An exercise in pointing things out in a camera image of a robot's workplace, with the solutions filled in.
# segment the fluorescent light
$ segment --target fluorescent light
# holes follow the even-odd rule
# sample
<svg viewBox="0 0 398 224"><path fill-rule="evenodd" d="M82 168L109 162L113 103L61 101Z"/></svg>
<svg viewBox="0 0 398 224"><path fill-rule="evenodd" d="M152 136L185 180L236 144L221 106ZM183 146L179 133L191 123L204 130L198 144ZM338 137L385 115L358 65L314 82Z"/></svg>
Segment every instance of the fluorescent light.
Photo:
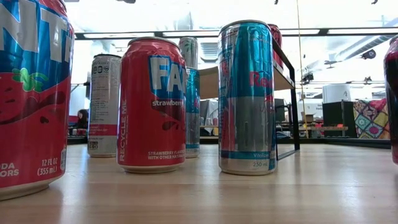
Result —
<svg viewBox="0 0 398 224"><path fill-rule="evenodd" d="M105 38L105 39L117 39L117 38L135 38L135 37L153 37L153 32L146 33L100 33L100 34L84 34L87 39L91 38Z"/></svg>
<svg viewBox="0 0 398 224"><path fill-rule="evenodd" d="M283 35L298 35L300 31L300 34L317 34L319 33L319 29L305 29L305 30L281 30L280 33Z"/></svg>
<svg viewBox="0 0 398 224"><path fill-rule="evenodd" d="M196 37L196 36L218 36L218 30L203 30L203 31L181 31L181 32L164 32L165 37Z"/></svg>
<svg viewBox="0 0 398 224"><path fill-rule="evenodd" d="M378 29L330 29L329 34L379 34L379 33L388 33L388 34L396 34L398 33L397 28L378 28Z"/></svg>

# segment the desk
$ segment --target desk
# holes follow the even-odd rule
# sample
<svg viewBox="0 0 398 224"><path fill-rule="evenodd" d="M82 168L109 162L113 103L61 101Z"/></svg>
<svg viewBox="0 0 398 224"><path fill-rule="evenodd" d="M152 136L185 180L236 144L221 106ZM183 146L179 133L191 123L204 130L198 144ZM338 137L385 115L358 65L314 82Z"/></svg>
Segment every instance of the desk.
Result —
<svg viewBox="0 0 398 224"><path fill-rule="evenodd" d="M202 145L200 158L175 172L134 175L114 159L89 158L85 145L68 146L67 173L47 190L0 202L0 223L397 223L389 150L302 144L259 177L221 173L217 154L217 145Z"/></svg>

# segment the blue and silver can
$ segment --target blue and silver can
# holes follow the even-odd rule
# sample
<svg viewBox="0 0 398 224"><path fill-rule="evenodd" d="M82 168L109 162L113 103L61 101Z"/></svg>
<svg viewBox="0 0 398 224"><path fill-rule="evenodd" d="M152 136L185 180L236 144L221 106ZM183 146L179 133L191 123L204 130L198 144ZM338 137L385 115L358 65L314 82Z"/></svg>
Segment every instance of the blue and silver can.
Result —
<svg viewBox="0 0 398 224"><path fill-rule="evenodd" d="M199 71L187 67L186 158L199 156L200 147L200 76Z"/></svg>
<svg viewBox="0 0 398 224"><path fill-rule="evenodd" d="M276 168L272 35L261 21L238 21L218 36L219 165L264 175Z"/></svg>

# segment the fanta logo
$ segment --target fanta logo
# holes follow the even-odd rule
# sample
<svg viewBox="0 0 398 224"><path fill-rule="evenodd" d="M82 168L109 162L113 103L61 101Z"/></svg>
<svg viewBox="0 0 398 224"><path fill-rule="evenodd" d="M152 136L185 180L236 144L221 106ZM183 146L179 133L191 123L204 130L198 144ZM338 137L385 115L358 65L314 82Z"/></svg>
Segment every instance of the fanta logo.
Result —
<svg viewBox="0 0 398 224"><path fill-rule="evenodd" d="M272 80L261 77L264 72L250 72L250 85L258 87L272 88Z"/></svg>
<svg viewBox="0 0 398 224"><path fill-rule="evenodd" d="M18 4L18 14L8 10L13 4ZM44 7L37 11L37 7L39 4L36 1L19 0L18 3L0 1L0 50L4 50L4 31L11 35L23 50L35 53L47 50L46 47L39 47L38 29L40 26L48 26L51 60L62 62L63 58L63 61L69 62L72 27L54 12Z"/></svg>
<svg viewBox="0 0 398 224"><path fill-rule="evenodd" d="M169 56L149 56L150 88L159 98L183 98L186 88L185 67Z"/></svg>

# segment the red soda can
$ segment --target red soda can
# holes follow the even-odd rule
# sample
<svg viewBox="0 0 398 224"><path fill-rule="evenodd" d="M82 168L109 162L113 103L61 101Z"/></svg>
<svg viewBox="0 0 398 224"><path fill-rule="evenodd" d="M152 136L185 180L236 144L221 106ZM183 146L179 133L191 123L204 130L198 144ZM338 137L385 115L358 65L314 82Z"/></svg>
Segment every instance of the red soda can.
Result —
<svg viewBox="0 0 398 224"><path fill-rule="evenodd" d="M127 172L169 172L184 162L186 76L173 42L130 41L121 62L117 156Z"/></svg>
<svg viewBox="0 0 398 224"><path fill-rule="evenodd" d="M0 200L65 173L74 36L61 0L0 1Z"/></svg>
<svg viewBox="0 0 398 224"><path fill-rule="evenodd" d="M268 24L268 26L271 28L272 37L279 44L279 47L282 47L282 34L280 33L278 26L275 24ZM282 59L279 57L279 55L276 54L275 51L274 51L274 60L276 61L276 64L278 64L282 69L284 69L284 63Z"/></svg>

